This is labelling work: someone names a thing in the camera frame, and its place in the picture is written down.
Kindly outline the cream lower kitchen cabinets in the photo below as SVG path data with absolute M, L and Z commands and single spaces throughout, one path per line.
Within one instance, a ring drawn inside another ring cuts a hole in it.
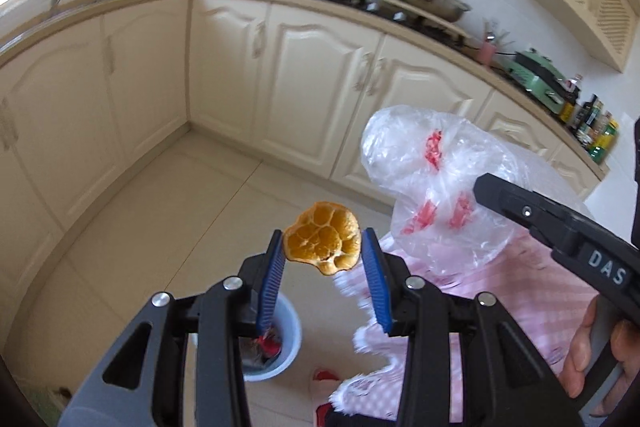
M 188 126 L 364 195 L 378 109 L 454 113 L 548 160 L 580 196 L 605 177 L 544 109 L 452 45 L 321 0 L 106 0 L 1 49 L 1 329 L 44 262 Z

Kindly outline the dark soy sauce bottle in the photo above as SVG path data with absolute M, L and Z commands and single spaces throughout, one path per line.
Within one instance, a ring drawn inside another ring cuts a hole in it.
M 559 118 L 564 124 L 568 124 L 572 120 L 580 91 L 582 91 L 582 75 L 576 74 L 573 77 L 565 78 L 561 86 L 564 90 L 564 105 L 559 113 Z

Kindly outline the green electric grill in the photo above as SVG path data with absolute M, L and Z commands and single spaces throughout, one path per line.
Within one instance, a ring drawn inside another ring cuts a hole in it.
M 566 102 L 564 77 L 548 57 L 530 48 L 504 58 L 501 64 L 506 75 L 551 114 L 555 116 L 561 114 Z

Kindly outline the pink utensil holder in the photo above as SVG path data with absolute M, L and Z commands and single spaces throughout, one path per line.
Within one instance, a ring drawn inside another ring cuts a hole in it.
M 476 50 L 475 60 L 478 64 L 489 67 L 497 51 L 496 35 L 491 31 L 486 32 L 480 47 Z

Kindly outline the black gas stove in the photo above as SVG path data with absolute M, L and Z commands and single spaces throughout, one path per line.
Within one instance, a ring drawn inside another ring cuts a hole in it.
M 320 0 L 369 13 L 432 38 L 453 49 L 463 50 L 470 36 L 444 18 L 426 12 L 404 0 Z

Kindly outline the dark glass bottle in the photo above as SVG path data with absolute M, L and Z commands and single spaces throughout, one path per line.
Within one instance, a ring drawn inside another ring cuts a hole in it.
M 585 134 L 584 127 L 587 121 L 593 114 L 593 111 L 598 107 L 599 97 L 593 93 L 589 101 L 587 101 L 580 109 L 575 117 L 572 127 L 570 127 L 570 133 L 577 141 L 582 141 L 582 136 Z

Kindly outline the clear plastic bag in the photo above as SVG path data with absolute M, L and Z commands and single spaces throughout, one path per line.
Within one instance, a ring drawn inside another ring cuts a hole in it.
M 515 234 L 513 223 L 477 204 L 473 187 L 485 173 L 526 186 L 524 161 L 463 117 L 409 105 L 382 108 L 364 127 L 360 158 L 370 181 L 393 197 L 396 246 L 436 275 L 487 265 Z

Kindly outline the pink checkered tablecloth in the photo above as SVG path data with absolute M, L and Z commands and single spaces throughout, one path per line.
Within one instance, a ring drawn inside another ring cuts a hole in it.
M 634 426 L 639 386 L 620 387 L 628 359 L 620 347 L 638 333 L 598 292 L 580 335 L 590 343 L 588 359 L 567 358 L 566 389 L 533 341 L 495 294 L 449 295 L 410 273 L 401 257 L 385 254 L 392 294 L 390 337 L 408 341 L 398 426 L 446 426 L 450 414 L 450 335 L 460 338 L 462 424 L 465 426 Z

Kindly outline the green yellow bottle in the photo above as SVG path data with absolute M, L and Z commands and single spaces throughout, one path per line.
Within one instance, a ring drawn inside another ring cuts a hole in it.
M 596 141 L 593 142 L 589 155 L 596 164 L 601 165 L 605 157 L 608 156 L 619 127 L 620 125 L 615 119 L 610 119 L 604 130 L 597 136 Z

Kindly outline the light blue trash bin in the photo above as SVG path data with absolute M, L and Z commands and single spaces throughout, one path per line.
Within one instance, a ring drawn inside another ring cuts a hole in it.
M 291 301 L 280 294 L 265 335 L 239 339 L 244 381 L 258 383 L 281 375 L 295 361 L 302 339 L 298 314 Z

